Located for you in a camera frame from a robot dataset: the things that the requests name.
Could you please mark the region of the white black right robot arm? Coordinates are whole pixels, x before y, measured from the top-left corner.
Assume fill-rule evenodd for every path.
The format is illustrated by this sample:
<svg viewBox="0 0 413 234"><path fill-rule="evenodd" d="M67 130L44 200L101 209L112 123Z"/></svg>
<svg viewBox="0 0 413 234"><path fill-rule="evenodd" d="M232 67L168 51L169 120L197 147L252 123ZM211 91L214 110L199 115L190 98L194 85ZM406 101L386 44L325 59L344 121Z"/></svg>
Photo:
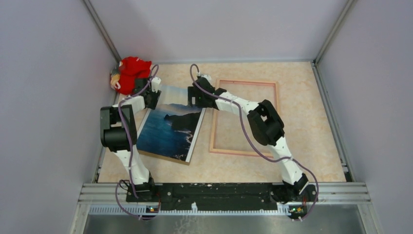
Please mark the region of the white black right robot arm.
<svg viewBox="0 0 413 234"><path fill-rule="evenodd" d="M263 159L279 165L286 196L292 201L300 200L309 185L305 172L310 170L293 158L285 138L284 122L273 104L266 99L261 102L250 101L225 89L215 89L203 76L192 81L188 87L189 105L233 113L239 117L244 132L246 127L243 118L247 118L254 139L268 148L272 158L261 153L245 133L248 144Z"/></svg>

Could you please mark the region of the seascape photo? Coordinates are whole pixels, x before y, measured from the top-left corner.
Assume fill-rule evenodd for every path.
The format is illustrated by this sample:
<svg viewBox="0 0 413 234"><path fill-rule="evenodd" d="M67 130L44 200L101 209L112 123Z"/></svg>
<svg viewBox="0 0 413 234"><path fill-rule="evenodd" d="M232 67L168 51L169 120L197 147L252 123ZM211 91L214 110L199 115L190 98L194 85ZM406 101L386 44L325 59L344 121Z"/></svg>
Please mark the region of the seascape photo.
<svg viewBox="0 0 413 234"><path fill-rule="evenodd" d="M188 104L188 90L162 85L156 108L148 109L136 143L140 154L189 165L205 109Z"/></svg>

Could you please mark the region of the pink wooden picture frame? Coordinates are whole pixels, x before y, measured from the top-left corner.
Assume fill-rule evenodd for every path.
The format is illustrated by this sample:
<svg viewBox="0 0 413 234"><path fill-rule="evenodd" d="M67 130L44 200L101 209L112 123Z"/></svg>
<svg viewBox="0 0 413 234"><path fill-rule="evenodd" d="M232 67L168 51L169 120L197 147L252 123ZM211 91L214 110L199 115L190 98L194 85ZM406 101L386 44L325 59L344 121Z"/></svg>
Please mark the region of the pink wooden picture frame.
<svg viewBox="0 0 413 234"><path fill-rule="evenodd" d="M277 111L280 110L279 84L276 81L218 79L216 86L245 100L269 100ZM218 110L213 111L209 151L217 154L258 156L244 136L239 117Z"/></svg>

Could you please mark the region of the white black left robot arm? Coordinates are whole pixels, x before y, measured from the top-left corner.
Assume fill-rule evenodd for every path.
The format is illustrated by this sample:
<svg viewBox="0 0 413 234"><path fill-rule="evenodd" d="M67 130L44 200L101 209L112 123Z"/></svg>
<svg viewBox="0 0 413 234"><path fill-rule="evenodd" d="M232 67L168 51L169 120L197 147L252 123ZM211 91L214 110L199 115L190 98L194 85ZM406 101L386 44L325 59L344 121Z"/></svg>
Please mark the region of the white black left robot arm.
<svg viewBox="0 0 413 234"><path fill-rule="evenodd" d="M122 162L129 175L131 193L148 202L156 196L156 188L136 147L138 133L134 116L142 110L156 108L161 95L161 79L152 77L135 81L133 95L100 109L100 139L103 147Z"/></svg>

